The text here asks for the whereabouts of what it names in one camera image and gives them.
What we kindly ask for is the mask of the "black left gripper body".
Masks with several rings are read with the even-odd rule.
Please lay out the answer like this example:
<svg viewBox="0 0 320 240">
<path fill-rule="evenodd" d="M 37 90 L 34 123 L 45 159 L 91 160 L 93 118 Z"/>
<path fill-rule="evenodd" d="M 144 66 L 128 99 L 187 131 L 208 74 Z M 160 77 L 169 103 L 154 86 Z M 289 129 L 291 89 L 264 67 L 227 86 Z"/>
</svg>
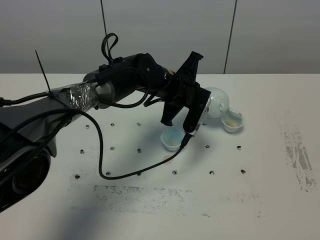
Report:
<svg viewBox="0 0 320 240">
<path fill-rule="evenodd" d="M 178 71 L 165 69 L 169 83 L 165 88 L 164 106 L 166 108 L 201 108 L 199 100 L 200 84 L 196 82 L 199 61 L 203 56 L 192 51 Z"/>
</svg>

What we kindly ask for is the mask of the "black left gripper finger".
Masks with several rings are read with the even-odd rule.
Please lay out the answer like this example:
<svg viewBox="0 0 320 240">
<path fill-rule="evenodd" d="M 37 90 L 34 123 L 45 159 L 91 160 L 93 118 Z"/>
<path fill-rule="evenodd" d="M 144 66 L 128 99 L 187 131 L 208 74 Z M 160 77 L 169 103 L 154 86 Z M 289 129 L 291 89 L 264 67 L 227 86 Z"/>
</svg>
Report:
<svg viewBox="0 0 320 240">
<path fill-rule="evenodd" d="M 165 126 L 172 126 L 172 120 L 182 110 L 183 105 L 174 105 L 168 102 L 164 103 L 163 113 L 160 122 Z"/>
</svg>

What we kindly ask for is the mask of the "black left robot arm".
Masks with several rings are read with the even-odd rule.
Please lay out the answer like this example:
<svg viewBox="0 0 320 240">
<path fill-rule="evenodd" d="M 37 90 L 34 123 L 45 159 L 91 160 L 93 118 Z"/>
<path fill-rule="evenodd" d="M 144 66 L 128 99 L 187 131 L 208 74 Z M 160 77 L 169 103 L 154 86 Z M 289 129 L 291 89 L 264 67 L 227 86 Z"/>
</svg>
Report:
<svg viewBox="0 0 320 240">
<path fill-rule="evenodd" d="M 172 125 L 182 108 L 181 147 L 198 130 L 207 94 L 196 75 L 202 55 L 192 52 L 178 71 L 158 65 L 150 54 L 112 59 L 83 81 L 17 100 L 0 101 L 0 209 L 10 208 L 34 192 L 48 175 L 57 155 L 58 132 L 90 109 L 131 109 L 164 102 L 162 124 Z"/>
</svg>

